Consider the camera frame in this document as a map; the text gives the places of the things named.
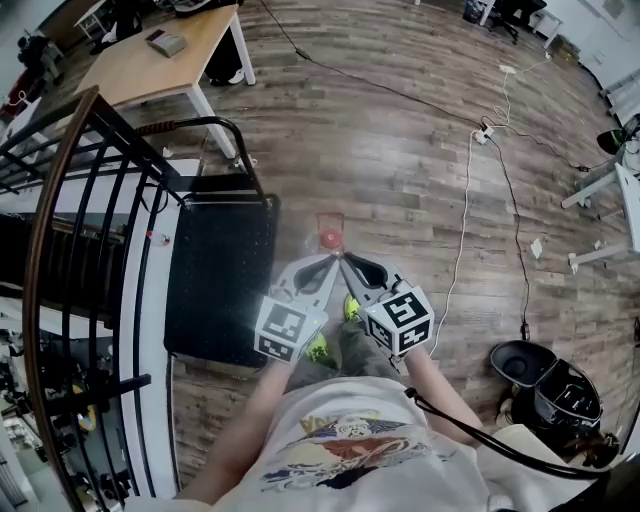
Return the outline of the grey camouflage trousers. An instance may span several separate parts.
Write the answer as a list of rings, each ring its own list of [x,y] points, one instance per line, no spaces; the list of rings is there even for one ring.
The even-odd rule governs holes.
[[[338,359],[331,354],[314,357],[304,354],[288,380],[285,393],[339,377],[379,377],[403,383],[399,371],[365,333],[363,321],[347,320],[337,333]]]

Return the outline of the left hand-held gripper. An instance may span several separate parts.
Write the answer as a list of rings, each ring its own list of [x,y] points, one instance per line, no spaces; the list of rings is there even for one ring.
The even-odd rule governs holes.
[[[316,254],[289,263],[276,287],[263,297],[254,328],[254,350],[269,358],[295,363],[328,321],[326,305],[339,260]]]

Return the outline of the cardboard box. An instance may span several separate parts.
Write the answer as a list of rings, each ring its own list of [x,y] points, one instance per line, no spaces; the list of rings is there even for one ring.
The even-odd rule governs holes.
[[[565,36],[558,34],[552,40],[548,40],[549,45],[546,52],[551,59],[561,66],[578,66],[580,50]]]

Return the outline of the person's left forearm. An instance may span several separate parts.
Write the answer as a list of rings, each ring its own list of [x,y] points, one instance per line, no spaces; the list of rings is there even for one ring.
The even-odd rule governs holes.
[[[293,371],[292,365],[270,361],[241,412],[217,436],[206,464],[177,500],[213,505],[241,482],[261,453]]]

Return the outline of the person's white printed t-shirt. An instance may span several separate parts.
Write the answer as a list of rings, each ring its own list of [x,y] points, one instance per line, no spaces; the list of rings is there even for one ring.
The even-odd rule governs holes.
[[[284,395],[221,512],[548,512],[586,481],[436,432],[398,382],[336,378]]]

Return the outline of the black platform trolley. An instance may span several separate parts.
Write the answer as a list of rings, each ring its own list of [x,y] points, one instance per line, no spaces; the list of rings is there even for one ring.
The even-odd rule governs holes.
[[[237,146],[238,170],[172,178],[184,193],[171,259],[165,349],[172,355],[261,369],[254,325],[274,263],[280,200],[259,182],[243,135],[231,121],[200,117],[137,128],[141,136],[212,123]]]

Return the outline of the black office chair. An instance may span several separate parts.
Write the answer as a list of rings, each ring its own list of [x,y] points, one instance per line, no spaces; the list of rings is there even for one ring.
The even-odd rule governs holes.
[[[512,38],[512,44],[518,43],[518,27],[529,25],[532,15],[547,7],[545,0],[496,0],[494,13],[490,15],[490,32],[503,29]]]

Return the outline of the wooden table white legs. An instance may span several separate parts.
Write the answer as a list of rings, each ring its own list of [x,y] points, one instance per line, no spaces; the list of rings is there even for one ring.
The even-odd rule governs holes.
[[[92,86],[114,109],[129,108],[164,97],[185,95],[201,117],[214,110],[200,80],[223,35],[230,31],[249,85],[256,83],[236,5],[191,16],[173,18],[129,37],[98,55],[75,91]],[[171,58],[162,56],[146,42],[152,32],[162,29],[181,36],[186,47]]]

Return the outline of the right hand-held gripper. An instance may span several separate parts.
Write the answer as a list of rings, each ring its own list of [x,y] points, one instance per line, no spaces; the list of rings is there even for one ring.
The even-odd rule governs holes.
[[[366,333],[392,356],[405,356],[431,339],[433,308],[421,287],[397,282],[395,265],[344,253],[340,269],[351,296],[363,306],[358,314]]]

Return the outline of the grey box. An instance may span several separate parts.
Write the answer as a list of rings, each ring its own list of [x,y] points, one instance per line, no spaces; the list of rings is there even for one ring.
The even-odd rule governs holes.
[[[145,41],[152,49],[166,58],[172,58],[187,47],[187,42],[182,36],[162,29],[150,33]]]

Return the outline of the white desk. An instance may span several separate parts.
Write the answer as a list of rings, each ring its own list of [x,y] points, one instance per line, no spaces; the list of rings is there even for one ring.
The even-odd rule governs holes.
[[[565,198],[561,207],[566,209],[583,203],[600,189],[612,184],[617,185],[622,198],[622,211],[626,215],[628,225],[628,240],[603,245],[589,253],[570,253],[568,264],[573,272],[581,265],[599,260],[613,263],[640,260],[640,181],[627,168],[615,163],[613,171]]]

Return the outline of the person's right forearm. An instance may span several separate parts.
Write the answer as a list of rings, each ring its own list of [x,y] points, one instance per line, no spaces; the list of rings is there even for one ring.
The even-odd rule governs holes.
[[[409,381],[418,394],[431,405],[452,418],[476,429],[483,427],[481,420],[452,387],[423,345],[412,349],[404,358]],[[479,443],[446,419],[426,413],[431,428],[448,438],[468,446]]]

